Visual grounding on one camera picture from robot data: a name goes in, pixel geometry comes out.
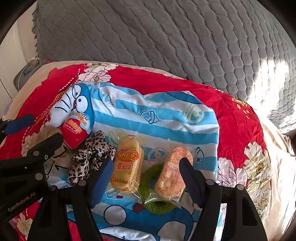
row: gray quilted bedspread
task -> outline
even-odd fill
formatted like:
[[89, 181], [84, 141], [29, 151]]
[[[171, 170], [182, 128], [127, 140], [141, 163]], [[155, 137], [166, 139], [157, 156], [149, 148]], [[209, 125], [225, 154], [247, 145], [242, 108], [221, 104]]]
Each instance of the gray quilted bedspread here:
[[296, 49], [256, 0], [38, 0], [42, 63], [154, 67], [218, 88], [296, 129]]

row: cartoon eye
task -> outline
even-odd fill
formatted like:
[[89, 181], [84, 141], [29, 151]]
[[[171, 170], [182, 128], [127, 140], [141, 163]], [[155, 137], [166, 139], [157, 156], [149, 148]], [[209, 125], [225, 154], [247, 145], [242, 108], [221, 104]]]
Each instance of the cartoon eye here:
[[81, 87], [79, 85], [74, 85], [74, 88], [72, 89], [72, 95], [76, 99], [81, 92]]
[[76, 106], [76, 110], [78, 112], [85, 112], [88, 106], [88, 102], [87, 102], [87, 98], [83, 95], [79, 96], [77, 98], [77, 106]]

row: transparent plastic packaging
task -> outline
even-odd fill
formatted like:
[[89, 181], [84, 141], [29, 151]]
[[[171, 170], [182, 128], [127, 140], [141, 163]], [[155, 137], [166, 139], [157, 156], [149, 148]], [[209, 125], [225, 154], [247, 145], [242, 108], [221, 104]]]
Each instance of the transparent plastic packaging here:
[[136, 136], [128, 135], [121, 138], [115, 153], [111, 188], [107, 192], [117, 189], [125, 195], [134, 194], [141, 199], [138, 189], [143, 161], [144, 151]]
[[164, 162], [161, 174], [155, 183], [154, 190], [144, 204], [151, 202], [165, 201], [170, 202], [181, 208], [179, 201], [185, 189], [185, 183], [179, 171], [179, 161], [187, 157], [193, 164], [193, 157], [189, 149], [178, 145], [170, 152]]

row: green fuzzy ring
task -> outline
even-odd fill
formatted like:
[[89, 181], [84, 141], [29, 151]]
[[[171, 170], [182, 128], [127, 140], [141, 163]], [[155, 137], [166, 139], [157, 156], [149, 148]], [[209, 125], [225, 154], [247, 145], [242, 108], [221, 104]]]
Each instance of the green fuzzy ring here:
[[[141, 181], [139, 185], [139, 191], [142, 198], [142, 203], [145, 202], [149, 198], [150, 191], [149, 191], [149, 183], [150, 180], [161, 174], [163, 169], [164, 163], [158, 163], [152, 167], [150, 167], [147, 171], [142, 173]], [[164, 214], [171, 210], [173, 210], [176, 206], [169, 202], [151, 202], [147, 204], [143, 204], [143, 206], [150, 212], [156, 214]]]

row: red fabric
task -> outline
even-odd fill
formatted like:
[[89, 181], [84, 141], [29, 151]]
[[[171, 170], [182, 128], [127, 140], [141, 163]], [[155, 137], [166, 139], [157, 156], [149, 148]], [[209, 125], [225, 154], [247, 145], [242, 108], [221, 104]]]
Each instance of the red fabric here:
[[[71, 65], [62, 69], [53, 69], [49, 73], [48, 78], [32, 92], [18, 113], [18, 117], [33, 114], [34, 126], [8, 136], [4, 146], [0, 149], [1, 159], [21, 156], [25, 137], [33, 132], [38, 133], [42, 124], [48, 120], [51, 107], [77, 81], [77, 75], [86, 68], [84, 64]], [[226, 93], [189, 80], [174, 79], [141, 69], [118, 66], [110, 70], [108, 74], [111, 75], [111, 83], [135, 89], [141, 94], [190, 91], [215, 111], [220, 126], [218, 158], [224, 157], [231, 160], [235, 169], [243, 167], [247, 159], [244, 149], [248, 143], [255, 141], [263, 151], [266, 149], [262, 127], [253, 109]], [[37, 205], [32, 205], [23, 213], [27, 212], [28, 217], [33, 218]], [[80, 240], [76, 225], [70, 223], [70, 227], [74, 236], [73, 240]]]

